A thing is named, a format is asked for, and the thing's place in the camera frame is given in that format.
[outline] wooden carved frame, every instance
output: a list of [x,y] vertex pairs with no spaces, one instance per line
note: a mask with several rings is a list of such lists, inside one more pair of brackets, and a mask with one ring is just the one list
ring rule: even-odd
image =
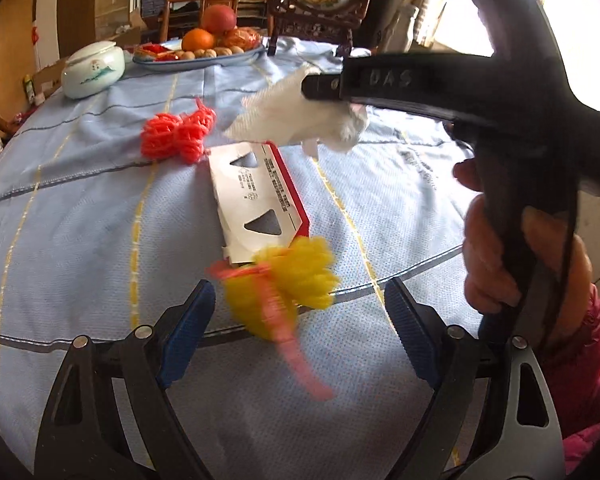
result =
[[274,19],[269,41],[269,55],[276,53],[280,34],[305,40],[322,40],[338,44],[336,54],[348,56],[352,47],[352,31],[360,26],[369,0],[351,0],[336,9],[317,9],[301,0],[267,0],[269,15]]

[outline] hand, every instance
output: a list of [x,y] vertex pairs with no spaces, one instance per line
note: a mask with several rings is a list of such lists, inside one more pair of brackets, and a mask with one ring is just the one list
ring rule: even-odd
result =
[[[474,191],[482,186],[475,161],[468,159],[454,166],[454,177]],[[551,215],[528,206],[522,214],[522,232],[526,243],[539,260],[558,273],[567,225]],[[501,304],[516,306],[520,292],[513,277],[502,265],[504,250],[484,212],[484,195],[478,195],[469,206],[464,220],[462,255],[467,270],[464,295],[468,303],[482,314],[495,314]],[[550,346],[567,340],[579,329],[587,313],[591,288],[591,262],[582,239],[573,237],[573,252],[569,280],[556,325],[548,343]]]

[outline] white ceramic jar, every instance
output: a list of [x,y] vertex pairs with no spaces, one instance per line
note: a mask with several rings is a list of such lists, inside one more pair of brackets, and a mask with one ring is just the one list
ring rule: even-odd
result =
[[125,73],[125,56],[113,41],[91,43],[75,52],[62,72],[64,94],[82,99],[110,87]]

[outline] jar lid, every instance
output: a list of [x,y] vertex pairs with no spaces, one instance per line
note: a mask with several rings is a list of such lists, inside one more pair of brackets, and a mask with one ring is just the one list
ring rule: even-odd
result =
[[101,54],[113,46],[116,46],[116,43],[113,41],[97,41],[96,43],[91,43],[90,45],[82,47],[77,52],[74,52],[74,54],[67,60],[66,65],[69,66],[87,59],[88,57]]

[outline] red cardboard edge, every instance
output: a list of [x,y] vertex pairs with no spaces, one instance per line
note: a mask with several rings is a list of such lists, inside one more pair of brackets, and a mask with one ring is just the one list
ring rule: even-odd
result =
[[297,236],[308,237],[309,236],[309,217],[306,215],[304,206],[302,206],[302,201],[300,200],[300,196],[298,195],[298,192],[296,191],[296,186],[294,186],[294,181],[291,180],[291,175],[289,175],[289,171],[286,168],[285,161],[282,159],[282,155],[280,155],[280,150],[270,140],[265,142],[265,144],[271,148],[271,153],[273,153],[273,157],[276,159],[278,167],[280,168],[280,173],[282,174],[282,178],[285,180],[286,186],[289,189],[289,194],[291,195],[291,199],[294,201],[294,205],[296,206],[296,209],[298,210],[298,214],[300,215],[301,223],[300,223],[300,226],[298,227],[298,230],[296,231],[296,236],[294,236],[294,238],[296,238]]

